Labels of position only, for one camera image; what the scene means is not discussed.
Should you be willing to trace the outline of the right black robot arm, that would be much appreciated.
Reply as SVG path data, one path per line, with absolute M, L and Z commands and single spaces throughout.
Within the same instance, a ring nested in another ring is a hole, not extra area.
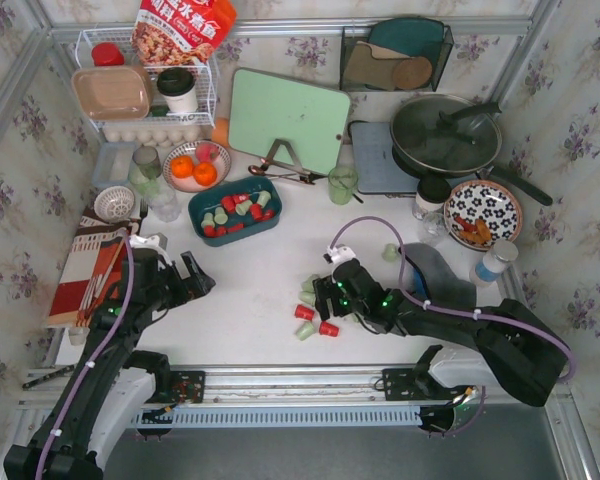
M 570 366 L 571 351 L 521 302 L 505 299 L 471 312 L 385 289 L 356 259 L 332 268 L 337 303 L 379 334 L 424 336 L 478 352 L 495 380 L 523 404 L 542 407 Z

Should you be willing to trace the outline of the clear plastic cup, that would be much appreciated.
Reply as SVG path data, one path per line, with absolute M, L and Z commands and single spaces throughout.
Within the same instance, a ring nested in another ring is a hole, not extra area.
M 177 220 L 181 213 L 176 192 L 169 186 L 151 191 L 148 194 L 148 204 L 154 215 L 165 223 Z

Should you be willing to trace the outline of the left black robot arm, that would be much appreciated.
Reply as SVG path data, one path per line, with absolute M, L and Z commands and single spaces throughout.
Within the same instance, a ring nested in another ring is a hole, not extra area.
M 122 261 L 121 278 L 93 311 L 83 352 L 55 406 L 27 445 L 6 453 L 7 478 L 103 478 L 131 417 L 169 391 L 168 358 L 138 349 L 142 333 L 215 285 L 191 252 L 181 258 L 187 276 L 153 248 L 136 247 Z

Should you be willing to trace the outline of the teal storage basket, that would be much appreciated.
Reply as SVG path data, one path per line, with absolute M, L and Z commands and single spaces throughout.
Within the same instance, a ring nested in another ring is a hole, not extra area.
M 228 213 L 228 222 L 216 225 L 214 212 L 222 207 L 221 200 L 232 196 L 236 208 Z M 273 209 L 273 219 L 262 221 L 263 214 Z M 209 190 L 196 194 L 188 204 L 188 214 L 196 234 L 210 247 L 220 247 L 228 243 L 245 239 L 274 228 L 282 212 L 282 201 L 273 183 L 264 177 L 249 177 L 223 183 Z M 206 225 L 215 226 L 218 236 L 208 238 L 203 232 Z

